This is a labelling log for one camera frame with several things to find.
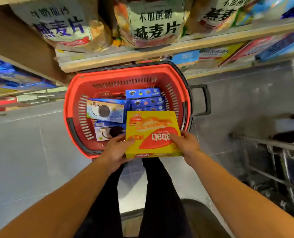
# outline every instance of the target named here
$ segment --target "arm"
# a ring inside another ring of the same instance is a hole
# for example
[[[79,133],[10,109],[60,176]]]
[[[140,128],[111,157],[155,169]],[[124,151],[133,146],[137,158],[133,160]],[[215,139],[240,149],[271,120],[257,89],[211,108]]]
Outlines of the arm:
[[[77,176],[2,228],[0,238],[73,237],[109,175],[127,161],[122,156],[135,140],[124,139],[111,139],[103,154]]]
[[[294,238],[294,218],[200,151],[197,139],[171,135],[237,238]]]

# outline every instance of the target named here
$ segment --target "shopping basket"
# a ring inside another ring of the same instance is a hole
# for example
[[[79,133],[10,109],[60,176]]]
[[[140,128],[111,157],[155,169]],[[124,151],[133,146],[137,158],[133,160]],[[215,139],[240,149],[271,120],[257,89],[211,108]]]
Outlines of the shopping basket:
[[[75,146],[88,158],[98,157],[108,141],[97,141],[93,123],[86,117],[89,98],[125,97],[127,89],[158,87],[167,110],[176,113],[181,130],[190,130],[194,116],[211,112],[207,86],[188,85],[181,71],[169,61],[123,65],[84,71],[71,81],[64,104],[66,128]],[[193,114],[192,88],[202,88],[206,111]]]

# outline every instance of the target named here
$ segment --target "gabati logo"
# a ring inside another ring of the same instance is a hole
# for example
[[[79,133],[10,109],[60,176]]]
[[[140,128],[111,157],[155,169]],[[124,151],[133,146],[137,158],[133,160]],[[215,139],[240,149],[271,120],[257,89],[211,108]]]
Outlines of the gabati logo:
[[[152,132],[139,146],[139,149],[162,148],[172,144],[170,134],[178,135],[178,131],[173,127],[159,128]]]

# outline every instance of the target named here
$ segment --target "gabati wafer box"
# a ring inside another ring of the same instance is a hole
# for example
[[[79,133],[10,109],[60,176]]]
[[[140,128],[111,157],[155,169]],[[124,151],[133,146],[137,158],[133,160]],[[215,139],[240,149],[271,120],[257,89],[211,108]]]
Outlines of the gabati wafer box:
[[[125,152],[126,158],[181,156],[169,134],[181,136],[173,111],[128,111],[126,140],[135,143]]]

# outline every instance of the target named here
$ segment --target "forearm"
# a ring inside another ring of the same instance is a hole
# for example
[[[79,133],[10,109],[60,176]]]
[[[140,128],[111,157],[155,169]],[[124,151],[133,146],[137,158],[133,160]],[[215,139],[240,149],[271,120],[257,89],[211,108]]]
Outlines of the forearm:
[[[193,168],[237,238],[294,237],[294,218],[210,157],[195,152]]]
[[[100,161],[28,208],[0,231],[3,238],[73,237],[110,172]]]

